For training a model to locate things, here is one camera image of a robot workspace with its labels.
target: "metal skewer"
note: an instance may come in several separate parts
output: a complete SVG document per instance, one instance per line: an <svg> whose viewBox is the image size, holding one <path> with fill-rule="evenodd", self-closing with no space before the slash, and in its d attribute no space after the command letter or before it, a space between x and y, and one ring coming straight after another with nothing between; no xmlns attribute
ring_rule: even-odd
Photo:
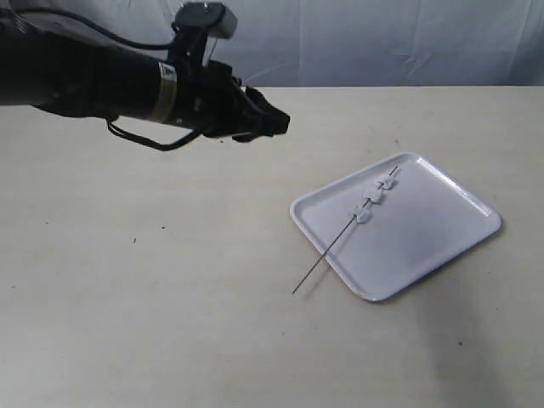
<svg viewBox="0 0 544 408"><path fill-rule="evenodd" d="M389 173L390 176L392 176L394 174L394 172L397 171L397 169L399 168L399 166L395 166L393 170L391 170L391 172ZM383 183L380 183L380 186L378 187L378 189L381 189L383 187ZM367 198L366 201L365 201L365 204L363 204L363 207L362 208L365 208L368 203L371 202L371 199L370 198ZM340 239L340 237L343 235L344 232L346 232L346 230L349 228L349 226L357 219L357 216L354 215L348 222L348 224L342 229L342 232L340 234L338 234L338 236L335 238L335 240L331 243L331 245L329 245L329 247L323 252L323 254L320 256L320 258L317 260L317 262L314 263L314 266L312 266L310 268L310 270L308 271L308 273L302 278L302 280L298 283L297 287L295 287L295 289L291 292L292 295L294 295L295 293L297 293L297 290L298 288L308 279L308 277L312 274L312 272L314 272L314 269L317 268L317 265L320 264L320 262L323 260L324 257L326 257L326 255L329 253L329 251L331 250L331 248L334 246L334 244L337 243L337 241Z"/></svg>

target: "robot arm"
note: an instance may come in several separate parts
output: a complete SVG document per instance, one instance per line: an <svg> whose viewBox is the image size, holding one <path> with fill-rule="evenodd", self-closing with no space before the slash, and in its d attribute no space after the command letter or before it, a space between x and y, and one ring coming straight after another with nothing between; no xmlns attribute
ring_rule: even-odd
<svg viewBox="0 0 544 408"><path fill-rule="evenodd" d="M27 14L79 20L132 48L165 49L165 60L121 47L42 31ZM226 64L209 61L209 37L229 39L236 17L222 3L188 3L172 24L174 39L149 45L128 41L79 15L51 8L0 8L0 105L32 105L55 115L99 117L118 137L157 150L175 150L200 135L250 142L287 132L290 117L254 88L242 87ZM129 116L187 128L173 144L126 132L115 125Z"/></svg>

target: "table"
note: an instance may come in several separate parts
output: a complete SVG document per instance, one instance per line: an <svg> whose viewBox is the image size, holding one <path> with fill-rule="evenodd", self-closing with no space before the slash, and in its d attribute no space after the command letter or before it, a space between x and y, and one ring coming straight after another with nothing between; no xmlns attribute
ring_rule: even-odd
<svg viewBox="0 0 544 408"><path fill-rule="evenodd" d="M0 109L0 405L540 406L544 88L264 93L288 135L166 154ZM292 296L318 254L291 202L400 150L503 231L386 303L325 264Z"/></svg>

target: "plastic tray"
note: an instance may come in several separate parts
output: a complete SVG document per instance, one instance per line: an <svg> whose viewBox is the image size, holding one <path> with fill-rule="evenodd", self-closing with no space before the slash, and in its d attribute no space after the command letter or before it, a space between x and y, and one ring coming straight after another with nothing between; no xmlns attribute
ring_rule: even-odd
<svg viewBox="0 0 544 408"><path fill-rule="evenodd" d="M501 217L416 153L400 153L305 195L291 205L298 227L323 253L380 174L399 166L395 185L353 223L326 256L349 288L378 302L497 232Z"/></svg>

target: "white backdrop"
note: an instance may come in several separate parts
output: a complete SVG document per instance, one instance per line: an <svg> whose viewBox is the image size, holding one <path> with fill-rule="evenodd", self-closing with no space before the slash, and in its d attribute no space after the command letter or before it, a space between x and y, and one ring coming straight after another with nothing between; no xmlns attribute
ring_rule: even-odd
<svg viewBox="0 0 544 408"><path fill-rule="evenodd" d="M162 42L179 0L54 4L124 36ZM253 85L534 84L544 0L228 0L239 30L215 58Z"/></svg>

